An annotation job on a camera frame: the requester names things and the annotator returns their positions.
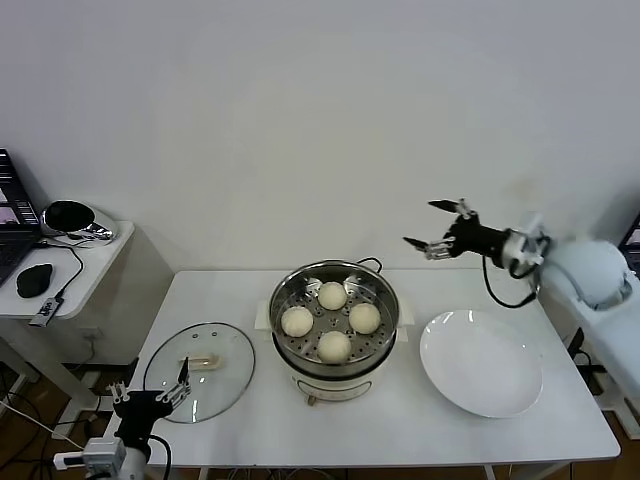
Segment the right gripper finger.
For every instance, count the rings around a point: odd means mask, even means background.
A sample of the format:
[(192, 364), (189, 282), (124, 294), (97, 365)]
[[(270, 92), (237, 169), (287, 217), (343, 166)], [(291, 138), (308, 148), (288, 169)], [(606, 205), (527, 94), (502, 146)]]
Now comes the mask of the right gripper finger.
[(433, 242), (426, 242), (411, 237), (404, 237), (403, 240), (415, 250), (422, 253), (427, 260), (445, 260), (453, 257), (450, 249), (455, 244), (454, 237), (446, 237)]
[(465, 220), (470, 219), (475, 214), (475, 211), (466, 204), (464, 199), (457, 201), (448, 199), (431, 200), (428, 202), (428, 205), (448, 213), (462, 216)]

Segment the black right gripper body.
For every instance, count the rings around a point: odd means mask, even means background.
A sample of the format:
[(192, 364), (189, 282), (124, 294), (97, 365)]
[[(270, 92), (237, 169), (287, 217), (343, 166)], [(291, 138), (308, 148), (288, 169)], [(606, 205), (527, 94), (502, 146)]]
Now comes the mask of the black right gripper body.
[(448, 247), (452, 258), (466, 252), (500, 258), (505, 244), (505, 231), (482, 225), (478, 217), (457, 217), (446, 232), (446, 237), (453, 238)]

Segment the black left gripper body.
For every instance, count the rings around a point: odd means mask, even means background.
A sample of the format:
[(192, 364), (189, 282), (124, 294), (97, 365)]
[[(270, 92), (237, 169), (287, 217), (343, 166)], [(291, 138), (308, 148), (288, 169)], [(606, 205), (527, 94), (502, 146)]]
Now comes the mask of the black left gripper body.
[(115, 436), (123, 440), (147, 440), (156, 421), (169, 416), (173, 406), (161, 391), (134, 391), (114, 403), (120, 419)]

